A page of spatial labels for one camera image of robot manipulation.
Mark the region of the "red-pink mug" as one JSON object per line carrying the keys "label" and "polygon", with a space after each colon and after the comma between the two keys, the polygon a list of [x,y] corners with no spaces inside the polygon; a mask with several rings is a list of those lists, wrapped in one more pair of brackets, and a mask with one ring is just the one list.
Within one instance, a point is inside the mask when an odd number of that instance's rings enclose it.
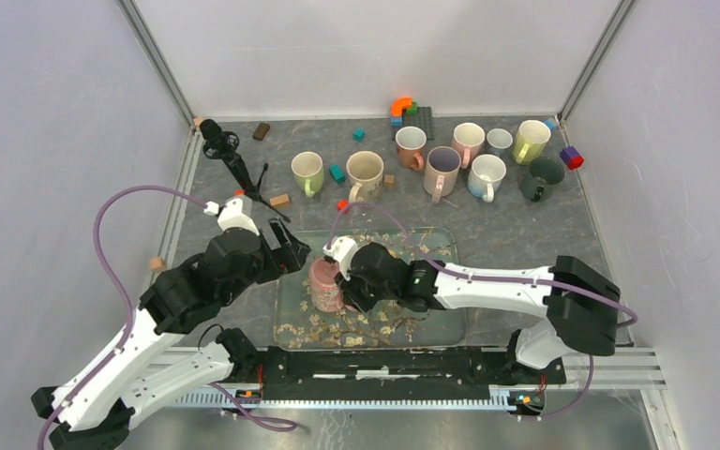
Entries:
{"label": "red-pink mug", "polygon": [[319,258],[308,269],[311,301],[313,306],[323,312],[338,312],[348,309],[357,312],[357,309],[343,300],[343,294],[336,282],[339,275],[339,266],[336,262],[329,262]]}

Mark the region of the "light green mug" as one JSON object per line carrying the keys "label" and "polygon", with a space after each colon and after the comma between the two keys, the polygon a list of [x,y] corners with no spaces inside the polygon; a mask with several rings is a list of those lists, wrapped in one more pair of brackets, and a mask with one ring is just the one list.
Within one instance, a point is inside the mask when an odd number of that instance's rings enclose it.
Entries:
{"label": "light green mug", "polygon": [[297,186],[308,198],[313,198],[323,188],[323,160],[317,153],[299,153],[292,159],[291,169]]}

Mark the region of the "cream and green mug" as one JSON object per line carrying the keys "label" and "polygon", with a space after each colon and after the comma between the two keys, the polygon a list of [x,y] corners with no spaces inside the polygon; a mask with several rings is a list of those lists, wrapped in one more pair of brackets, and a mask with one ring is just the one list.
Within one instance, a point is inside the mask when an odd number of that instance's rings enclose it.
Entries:
{"label": "cream and green mug", "polygon": [[382,157],[371,151],[352,154],[346,163],[349,177],[350,203],[375,203],[383,193],[384,162]]}

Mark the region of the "pale pink mug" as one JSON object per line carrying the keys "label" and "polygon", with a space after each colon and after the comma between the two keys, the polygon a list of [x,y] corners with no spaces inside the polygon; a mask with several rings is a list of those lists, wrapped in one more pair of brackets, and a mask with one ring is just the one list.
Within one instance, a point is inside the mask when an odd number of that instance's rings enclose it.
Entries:
{"label": "pale pink mug", "polygon": [[438,146],[427,153],[423,188],[433,203],[453,192],[461,162],[459,153],[449,146]]}

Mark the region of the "coral mug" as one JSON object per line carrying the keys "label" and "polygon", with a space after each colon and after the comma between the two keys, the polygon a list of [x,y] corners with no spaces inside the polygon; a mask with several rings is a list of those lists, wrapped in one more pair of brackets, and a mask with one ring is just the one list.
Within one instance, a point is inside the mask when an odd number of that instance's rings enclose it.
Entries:
{"label": "coral mug", "polygon": [[427,134],[419,127],[402,127],[395,135],[399,164],[407,169],[421,171],[425,167],[423,151]]}

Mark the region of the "light blue mug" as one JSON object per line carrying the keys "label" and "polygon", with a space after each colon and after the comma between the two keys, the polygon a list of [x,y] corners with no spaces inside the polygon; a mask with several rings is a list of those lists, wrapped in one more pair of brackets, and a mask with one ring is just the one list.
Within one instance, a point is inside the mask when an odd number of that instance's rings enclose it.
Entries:
{"label": "light blue mug", "polygon": [[468,173],[467,188],[474,197],[492,203],[506,173],[506,165],[501,158],[494,155],[478,156]]}

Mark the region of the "light pink hexagonal mug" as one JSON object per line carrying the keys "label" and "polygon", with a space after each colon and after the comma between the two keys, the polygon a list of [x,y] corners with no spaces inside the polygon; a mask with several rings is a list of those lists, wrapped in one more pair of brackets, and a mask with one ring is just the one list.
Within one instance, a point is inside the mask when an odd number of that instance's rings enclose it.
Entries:
{"label": "light pink hexagonal mug", "polygon": [[482,127],[472,122],[457,125],[453,131],[452,147],[460,156],[461,168],[469,168],[486,141]]}

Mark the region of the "blue-grey square mug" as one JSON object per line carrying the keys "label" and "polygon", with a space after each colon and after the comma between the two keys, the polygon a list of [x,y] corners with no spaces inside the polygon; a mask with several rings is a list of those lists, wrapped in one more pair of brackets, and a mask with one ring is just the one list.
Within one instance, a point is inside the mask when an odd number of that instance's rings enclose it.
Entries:
{"label": "blue-grey square mug", "polygon": [[512,134],[503,128],[494,128],[487,133],[487,151],[501,158],[514,142]]}

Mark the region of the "dark teal mug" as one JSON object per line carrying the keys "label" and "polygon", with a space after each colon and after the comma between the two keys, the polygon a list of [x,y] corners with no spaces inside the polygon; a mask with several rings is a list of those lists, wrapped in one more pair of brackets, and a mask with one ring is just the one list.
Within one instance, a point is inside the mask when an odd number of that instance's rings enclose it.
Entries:
{"label": "dark teal mug", "polygon": [[519,190],[527,200],[539,203],[548,199],[563,179],[561,162],[550,157],[537,157],[528,165]]}

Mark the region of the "yellow-green hexagonal mug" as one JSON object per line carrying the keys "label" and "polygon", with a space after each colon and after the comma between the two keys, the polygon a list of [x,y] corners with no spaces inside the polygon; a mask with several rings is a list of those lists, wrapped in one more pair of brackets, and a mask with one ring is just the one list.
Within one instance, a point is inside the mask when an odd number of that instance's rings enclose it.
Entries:
{"label": "yellow-green hexagonal mug", "polygon": [[518,165],[528,165],[541,156],[551,138],[550,127],[539,120],[523,121],[515,136],[512,159]]}

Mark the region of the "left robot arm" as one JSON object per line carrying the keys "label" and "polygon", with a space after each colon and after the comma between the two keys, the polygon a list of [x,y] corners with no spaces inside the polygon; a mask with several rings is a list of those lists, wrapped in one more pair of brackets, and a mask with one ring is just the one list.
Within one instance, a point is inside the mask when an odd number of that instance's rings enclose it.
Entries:
{"label": "left robot arm", "polygon": [[142,420],[186,392],[256,374],[260,353],[239,329],[222,331],[181,363],[150,376],[143,370],[201,323],[214,319],[253,285],[300,271],[311,251],[278,218],[271,247],[251,219],[227,227],[205,251],[162,272],[132,312],[133,321],[71,381],[31,397],[45,418],[38,447],[115,449]]}

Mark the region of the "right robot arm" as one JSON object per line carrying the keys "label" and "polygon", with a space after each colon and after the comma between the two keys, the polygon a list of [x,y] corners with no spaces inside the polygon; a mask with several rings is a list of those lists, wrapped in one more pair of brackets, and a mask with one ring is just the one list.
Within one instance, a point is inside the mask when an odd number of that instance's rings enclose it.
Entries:
{"label": "right robot arm", "polygon": [[572,256],[531,269],[480,269],[429,259],[405,262],[381,244],[360,246],[346,236],[326,245],[323,255],[337,265],[344,303],[359,311],[395,301],[415,312],[483,308],[538,318],[515,331],[507,346],[504,371],[517,383],[570,352],[615,352],[621,291]]}

